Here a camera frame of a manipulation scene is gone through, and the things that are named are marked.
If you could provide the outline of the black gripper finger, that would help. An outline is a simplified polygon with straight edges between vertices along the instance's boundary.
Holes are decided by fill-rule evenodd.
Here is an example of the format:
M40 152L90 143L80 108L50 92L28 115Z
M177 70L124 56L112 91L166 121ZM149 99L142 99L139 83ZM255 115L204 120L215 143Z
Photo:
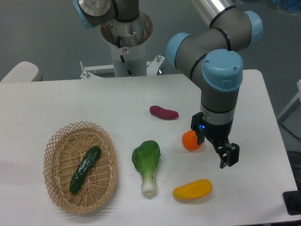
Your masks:
M231 167L236 164L239 160L239 145L225 141L222 146L216 147L216 152L219 155L220 168L223 169L226 166Z
M205 141L205 136L201 131L195 131L195 134L197 136L197 145L201 145Z

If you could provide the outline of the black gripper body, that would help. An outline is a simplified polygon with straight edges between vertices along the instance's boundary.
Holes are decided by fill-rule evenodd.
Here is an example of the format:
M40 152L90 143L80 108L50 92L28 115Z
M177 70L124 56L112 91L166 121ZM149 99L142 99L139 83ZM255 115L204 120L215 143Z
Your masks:
M214 124L205 120L203 112L199 112L192 116L191 130L201 131L205 138L213 144L213 146L222 146L225 141L229 141L228 136L231 132L233 120L224 124Z

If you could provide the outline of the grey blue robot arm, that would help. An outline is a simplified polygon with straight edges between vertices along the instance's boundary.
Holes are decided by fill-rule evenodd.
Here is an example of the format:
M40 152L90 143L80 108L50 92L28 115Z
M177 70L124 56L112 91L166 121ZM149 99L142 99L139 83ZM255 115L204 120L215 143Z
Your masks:
M138 1L75 0L73 6L85 27L101 28L112 47L115 76L147 74L143 45L153 26ZM262 37L263 24L256 13L242 12L230 0L195 0L193 6L208 31L197 37L176 34L167 44L166 59L201 89L200 112L191 120L198 143L208 140L221 159L220 167L230 167L239 159L239 146L228 139L243 80L238 51Z

